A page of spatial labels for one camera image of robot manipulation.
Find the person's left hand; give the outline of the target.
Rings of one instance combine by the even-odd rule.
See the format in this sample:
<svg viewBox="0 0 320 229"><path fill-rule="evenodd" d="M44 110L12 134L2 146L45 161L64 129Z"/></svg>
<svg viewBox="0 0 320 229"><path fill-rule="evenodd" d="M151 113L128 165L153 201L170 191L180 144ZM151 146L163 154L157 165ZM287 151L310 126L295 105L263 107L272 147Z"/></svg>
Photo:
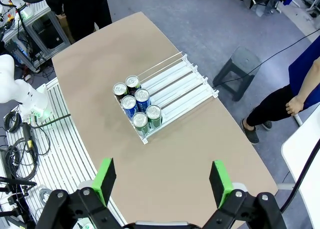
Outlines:
<svg viewBox="0 0 320 229"><path fill-rule="evenodd" d="M291 116L294 116L303 110L304 101L297 95L293 97L285 106L287 113Z"/></svg>

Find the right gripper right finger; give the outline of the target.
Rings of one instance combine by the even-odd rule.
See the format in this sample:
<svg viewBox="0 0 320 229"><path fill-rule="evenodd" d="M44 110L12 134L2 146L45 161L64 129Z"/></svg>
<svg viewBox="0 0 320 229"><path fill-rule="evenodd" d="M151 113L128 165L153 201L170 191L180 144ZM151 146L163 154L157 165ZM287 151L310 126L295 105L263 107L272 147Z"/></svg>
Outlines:
<svg viewBox="0 0 320 229"><path fill-rule="evenodd" d="M209 181L217 210L204 224L204 229L230 229L235 221L246 222L250 229L287 227L274 195L261 192L252 196L235 188L221 160L212 162Z"/></svg>

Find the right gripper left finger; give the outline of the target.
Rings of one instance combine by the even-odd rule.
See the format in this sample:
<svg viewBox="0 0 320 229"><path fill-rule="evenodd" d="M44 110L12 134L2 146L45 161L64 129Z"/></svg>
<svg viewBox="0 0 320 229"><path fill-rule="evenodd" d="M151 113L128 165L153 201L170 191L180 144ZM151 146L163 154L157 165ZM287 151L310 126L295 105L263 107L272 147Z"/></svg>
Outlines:
<svg viewBox="0 0 320 229"><path fill-rule="evenodd" d="M91 186L52 191L37 223L38 229L72 229L79 219L88 218L95 229L119 229L120 223L107 205L116 180L114 160L105 158Z"/></svg>

